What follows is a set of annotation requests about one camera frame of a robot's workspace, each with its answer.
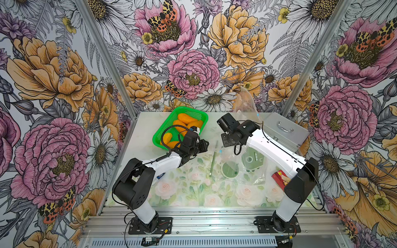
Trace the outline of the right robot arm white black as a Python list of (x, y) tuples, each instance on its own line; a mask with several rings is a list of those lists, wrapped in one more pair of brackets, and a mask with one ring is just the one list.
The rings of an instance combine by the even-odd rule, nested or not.
[(217, 120), (223, 130), (224, 147), (242, 148), (248, 146), (262, 153), (286, 173), (290, 179), (284, 188), (279, 207), (269, 219), (269, 224), (257, 220), (258, 225), (271, 228), (277, 233), (285, 233), (293, 227), (292, 219), (318, 183), (318, 161), (299, 156), (278, 143), (265, 132), (264, 123), (251, 120), (236, 120), (230, 113)]

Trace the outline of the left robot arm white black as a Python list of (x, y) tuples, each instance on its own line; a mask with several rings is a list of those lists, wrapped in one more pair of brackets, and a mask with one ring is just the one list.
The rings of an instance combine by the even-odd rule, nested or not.
[(209, 142), (200, 138), (199, 127), (172, 125), (166, 130), (176, 127), (182, 128), (185, 133), (182, 141), (171, 148), (170, 143), (161, 140), (167, 153), (159, 158), (145, 161), (130, 159), (112, 187), (112, 196), (116, 196), (134, 213), (134, 226), (146, 233), (153, 233), (158, 226), (158, 213), (147, 199), (152, 185), (166, 172), (177, 169), (196, 155), (208, 151)]

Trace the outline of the clear zip-top bag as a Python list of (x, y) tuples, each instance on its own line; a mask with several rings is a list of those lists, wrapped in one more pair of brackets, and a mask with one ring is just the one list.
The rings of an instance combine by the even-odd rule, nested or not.
[(233, 112), (237, 120), (251, 120), (256, 123), (259, 123), (260, 121), (254, 99), (252, 98), (251, 94), (243, 87), (237, 94)]
[(206, 172), (210, 179), (250, 186), (266, 184), (267, 159), (254, 148), (224, 147), (218, 139), (210, 143), (208, 155)]

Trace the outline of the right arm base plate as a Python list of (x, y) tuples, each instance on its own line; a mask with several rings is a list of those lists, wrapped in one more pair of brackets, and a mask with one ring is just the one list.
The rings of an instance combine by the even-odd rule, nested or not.
[(289, 222), (271, 216), (258, 216), (253, 221), (261, 234), (297, 234), (301, 232), (300, 224), (296, 217)]

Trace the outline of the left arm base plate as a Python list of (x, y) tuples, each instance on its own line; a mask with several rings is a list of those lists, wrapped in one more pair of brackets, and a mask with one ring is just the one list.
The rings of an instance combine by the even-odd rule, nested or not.
[(133, 218), (128, 227), (129, 235), (169, 235), (172, 232), (172, 217), (155, 217), (149, 224), (143, 223), (137, 217)]

